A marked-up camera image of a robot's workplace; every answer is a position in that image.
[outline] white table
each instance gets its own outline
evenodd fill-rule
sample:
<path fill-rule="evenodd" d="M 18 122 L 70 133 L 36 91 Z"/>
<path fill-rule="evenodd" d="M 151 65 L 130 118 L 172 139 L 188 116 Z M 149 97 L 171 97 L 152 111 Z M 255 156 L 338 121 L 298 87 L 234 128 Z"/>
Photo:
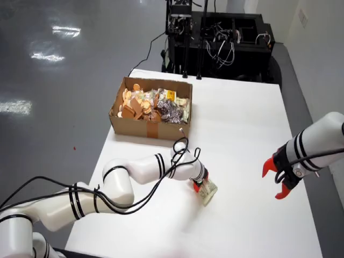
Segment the white table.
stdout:
<path fill-rule="evenodd" d="M 276 200 L 281 185 L 275 173 L 262 178 L 265 160 L 291 139 L 277 85 L 145 70 L 131 76 L 193 84 L 190 148 L 202 149 L 200 160 L 218 192 L 203 207 L 191 182 L 163 180 L 135 214 L 90 214 L 76 222 L 66 250 L 101 257 L 322 257 L 303 181 Z M 115 135 L 110 128 L 90 185 L 102 184 L 110 159 L 169 152 L 172 144 Z M 133 181 L 135 200 L 152 186 Z"/>

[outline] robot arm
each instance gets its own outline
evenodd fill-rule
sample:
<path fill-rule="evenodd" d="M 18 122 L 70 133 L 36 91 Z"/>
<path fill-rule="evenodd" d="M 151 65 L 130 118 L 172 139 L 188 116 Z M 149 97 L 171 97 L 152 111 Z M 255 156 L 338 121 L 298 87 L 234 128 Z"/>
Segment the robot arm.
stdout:
<path fill-rule="evenodd" d="M 179 142 L 171 150 L 170 154 L 155 154 L 139 160 L 111 160 L 104 167 L 104 185 L 99 191 L 118 205 L 133 204 L 134 192 L 130 177 L 140 184 L 159 180 L 171 168 L 173 164 L 171 157 L 174 157 L 174 161 L 176 161 L 180 154 L 175 155 L 175 152 L 184 148 L 185 144 Z M 193 161 L 194 159 L 195 157 L 190 152 L 185 152 L 178 164 Z M 179 166 L 166 175 L 166 177 L 175 180 L 193 179 L 195 184 L 201 183 L 207 176 L 207 170 L 199 160 Z M 73 190 L 76 187 L 92 190 L 91 187 L 82 182 L 75 183 L 69 189 Z M 57 231 L 65 225 L 95 212 L 113 213 L 100 198 L 95 197 L 92 193 L 70 192 L 61 196 L 15 206 L 0 213 L 0 220 L 12 214 L 24 214 L 31 218 L 33 223 L 41 221 L 48 230 Z M 6 220 L 0 223 L 0 232 L 3 227 L 6 227 Z"/>
<path fill-rule="evenodd" d="M 277 172 L 276 183 L 282 182 L 282 192 L 276 199 L 283 199 L 306 175 L 315 173 L 321 168 L 344 157 L 343 150 L 337 154 L 324 155 L 304 161 L 309 155 L 344 148 L 344 115 L 331 112 L 306 128 L 277 150 L 263 166 L 263 177 L 269 170 Z"/>

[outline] cardboard box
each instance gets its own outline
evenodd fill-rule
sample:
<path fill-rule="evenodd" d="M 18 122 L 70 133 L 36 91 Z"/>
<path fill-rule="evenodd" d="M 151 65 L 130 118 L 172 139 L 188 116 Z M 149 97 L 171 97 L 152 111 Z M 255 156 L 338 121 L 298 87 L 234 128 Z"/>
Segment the cardboard box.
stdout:
<path fill-rule="evenodd" d="M 123 103 L 122 94 L 125 88 L 133 90 L 134 84 L 137 83 L 144 91 L 152 89 L 157 90 L 163 88 L 177 92 L 177 97 L 190 99 L 190 115 L 189 122 L 186 125 L 171 124 L 171 123 L 155 123 L 152 121 L 133 120 L 128 118 L 119 118 L 119 106 Z M 179 129 L 183 128 L 186 136 L 189 135 L 192 114 L 192 84 L 186 82 L 156 80 L 156 79 L 143 79 L 143 78 L 130 78 L 124 77 L 121 86 L 116 95 L 116 99 L 109 112 L 109 118 L 116 134 L 124 134 L 131 136 L 178 140 L 183 135 Z"/>

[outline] black cable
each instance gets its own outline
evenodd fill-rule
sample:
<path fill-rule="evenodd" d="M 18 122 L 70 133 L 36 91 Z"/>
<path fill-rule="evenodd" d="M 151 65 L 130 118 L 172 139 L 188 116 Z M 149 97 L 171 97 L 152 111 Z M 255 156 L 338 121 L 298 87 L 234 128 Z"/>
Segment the black cable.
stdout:
<path fill-rule="evenodd" d="M 165 32 L 161 33 L 159 36 L 157 36 L 156 38 L 154 38 L 154 39 L 150 42 L 150 47 L 149 47 L 149 51 L 148 51 L 148 55 L 147 55 L 146 59 L 141 60 L 136 66 L 134 66 L 134 68 L 131 69 L 130 73 L 128 74 L 128 77 L 131 75 L 131 72 L 132 72 L 137 66 L 139 66 L 140 64 L 142 64 L 143 62 L 145 62 L 145 61 L 148 60 L 149 54 L 151 53 L 151 49 L 152 49 L 152 43 L 153 43 L 155 40 L 157 40 L 159 37 L 161 37 L 162 35 L 164 35 L 164 34 L 165 34 Z"/>
<path fill-rule="evenodd" d="M 55 184 L 58 184 L 62 187 L 66 187 L 66 188 L 69 188 L 71 185 L 68 185 L 68 184 L 64 184 L 64 183 L 61 183 L 59 181 L 56 181 L 56 180 L 53 180 L 51 178 L 48 178 L 48 177 L 45 177 L 45 176 L 36 176 L 36 177 L 33 177 L 32 179 L 28 180 L 27 182 L 25 182 L 23 185 L 21 185 L 14 193 L 12 193 L 0 206 L 0 212 L 3 212 L 4 210 L 7 210 L 7 209 L 10 209 L 14 206 L 17 206 L 17 205 L 20 205 L 20 204 L 24 204 L 24 203 L 27 203 L 27 202 L 34 202 L 36 200 L 42 200 L 42 199 L 46 199 L 46 198 L 52 198 L 52 197 L 56 197 L 56 196 L 60 196 L 60 195 L 65 195 L 65 194 L 69 194 L 71 192 L 86 192 L 86 193 L 90 193 L 90 194 L 93 194 L 97 197 L 99 197 L 104 203 L 105 205 L 113 212 L 115 213 L 118 213 L 118 214 L 123 214 L 123 215 L 127 215 L 127 214 L 132 214 L 134 212 L 137 212 L 139 211 L 141 208 L 143 208 L 148 202 L 149 200 L 153 197 L 153 194 L 155 193 L 155 191 L 157 190 L 158 186 L 160 185 L 162 179 L 164 179 L 171 171 L 173 171 L 174 169 L 176 169 L 177 167 L 179 166 L 182 166 L 182 165 L 185 165 L 185 164 L 191 164 L 191 163 L 194 163 L 198 160 L 199 158 L 199 155 L 200 155 L 200 148 L 196 148 L 195 149 L 195 155 L 196 155 L 196 151 L 198 151 L 198 155 L 197 157 L 192 160 L 192 161 L 189 161 L 189 162 L 182 162 L 180 164 L 177 164 L 179 162 L 179 160 L 182 158 L 182 156 L 185 154 L 186 151 L 188 151 L 188 145 L 189 145 L 189 140 L 188 138 L 186 137 L 183 137 L 183 138 L 180 138 L 179 140 L 177 140 L 174 144 L 173 144 L 173 150 L 175 149 L 175 145 L 180 142 L 180 141 L 183 141 L 185 140 L 185 148 L 184 149 L 181 149 L 179 150 L 178 152 L 175 151 L 175 154 L 173 155 L 172 159 L 171 159 L 171 163 L 173 164 L 171 166 L 170 169 L 168 169 L 163 175 L 162 177 L 158 180 L 158 182 L 153 186 L 152 190 L 150 191 L 150 193 L 145 197 L 143 198 L 142 200 L 132 204 L 132 205 L 119 205 L 117 203 L 115 203 L 114 201 L 112 201 L 106 194 L 104 194 L 103 192 L 101 191 L 98 191 L 98 190 L 90 190 L 90 189 L 87 189 L 87 188 L 83 188 L 83 187 L 74 187 L 74 189 L 72 190 L 66 190 L 66 191 L 61 191 L 61 192 L 57 192 L 57 193 L 53 193 L 51 195 L 45 195 L 45 196 L 39 196 L 39 197 L 34 197 L 34 198 L 30 198 L 28 200 L 24 200 L 24 201 L 21 201 L 21 202 L 17 202 L 15 204 L 11 204 L 11 205 L 8 205 L 6 207 L 3 207 L 15 194 L 17 194 L 22 188 L 24 188 L 26 185 L 28 185 L 29 183 L 33 182 L 34 180 L 38 180 L 38 179 L 42 179 L 42 180 L 46 180 L 46 181 L 50 181 L 52 183 L 55 183 Z M 179 158 L 174 161 L 174 158 L 176 157 L 176 155 L 179 155 Z M 113 207 L 116 207 L 118 209 L 129 209 L 129 208 L 132 208 L 134 206 L 137 206 L 138 204 L 144 202 L 140 207 L 136 208 L 135 210 L 132 210 L 132 211 L 128 211 L 128 212 L 122 212 L 122 211 L 119 211 L 119 210 L 116 210 L 114 209 Z"/>
<path fill-rule="evenodd" d="M 296 163 L 300 163 L 302 161 L 308 161 L 311 159 L 315 159 L 316 157 L 324 157 L 324 156 L 329 156 L 329 155 L 334 155 L 334 154 L 338 154 L 338 153 L 344 153 L 344 148 L 340 148 L 340 149 L 333 149 L 333 150 L 327 150 L 324 152 L 318 152 L 306 157 L 302 157 L 300 159 L 296 159 L 293 160 L 291 162 L 289 162 L 285 167 L 283 167 L 282 169 L 280 169 L 276 175 L 275 175 L 275 183 L 279 184 L 286 176 L 286 174 L 284 173 L 282 176 L 280 176 L 280 174 L 288 167 L 291 167 L 292 165 L 296 164 Z"/>
<path fill-rule="evenodd" d="M 193 3 L 195 6 L 198 6 L 198 7 L 201 7 L 201 8 L 202 8 L 202 6 L 201 6 L 200 4 L 197 4 L 197 3 L 195 3 L 194 1 L 192 1 L 192 3 Z"/>

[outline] aluminum foil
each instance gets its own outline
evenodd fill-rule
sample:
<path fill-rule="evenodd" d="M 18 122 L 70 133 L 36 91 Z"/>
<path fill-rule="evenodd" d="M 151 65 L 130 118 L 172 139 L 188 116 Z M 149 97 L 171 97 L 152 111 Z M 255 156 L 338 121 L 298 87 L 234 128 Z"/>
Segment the aluminum foil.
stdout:
<path fill-rule="evenodd" d="M 169 99 L 162 99 L 157 102 L 157 108 L 162 114 L 161 119 L 168 123 L 181 124 L 183 110 Z"/>

